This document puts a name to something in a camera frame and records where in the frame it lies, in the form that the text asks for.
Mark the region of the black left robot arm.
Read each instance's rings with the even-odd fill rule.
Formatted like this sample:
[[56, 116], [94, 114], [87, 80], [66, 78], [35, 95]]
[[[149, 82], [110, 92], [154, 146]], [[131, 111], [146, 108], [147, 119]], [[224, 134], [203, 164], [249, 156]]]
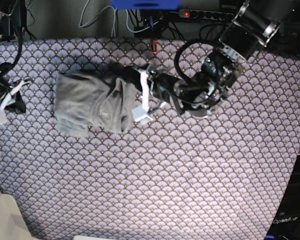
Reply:
[[142, 93], [142, 103], [132, 110], [134, 120], [150, 118], [149, 97], [172, 104], [179, 114], [207, 117], [228, 97], [228, 92], [242, 73], [242, 65], [260, 47], [266, 47], [283, 20], [299, 4], [297, 0], [246, 0], [230, 25], [222, 31], [213, 50], [202, 61], [193, 77], [180, 69], [181, 54], [200, 39], [186, 42], [175, 54], [178, 77], [144, 66], [124, 67], [120, 76]]

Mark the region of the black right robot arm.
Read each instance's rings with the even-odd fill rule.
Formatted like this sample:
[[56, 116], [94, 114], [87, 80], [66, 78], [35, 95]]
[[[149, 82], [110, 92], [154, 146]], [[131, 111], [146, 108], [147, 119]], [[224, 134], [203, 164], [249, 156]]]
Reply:
[[18, 115], [26, 112], [20, 89], [27, 83], [22, 80], [13, 82], [8, 73], [15, 68], [22, 56], [20, 6], [19, 0], [0, 0], [0, 111]]

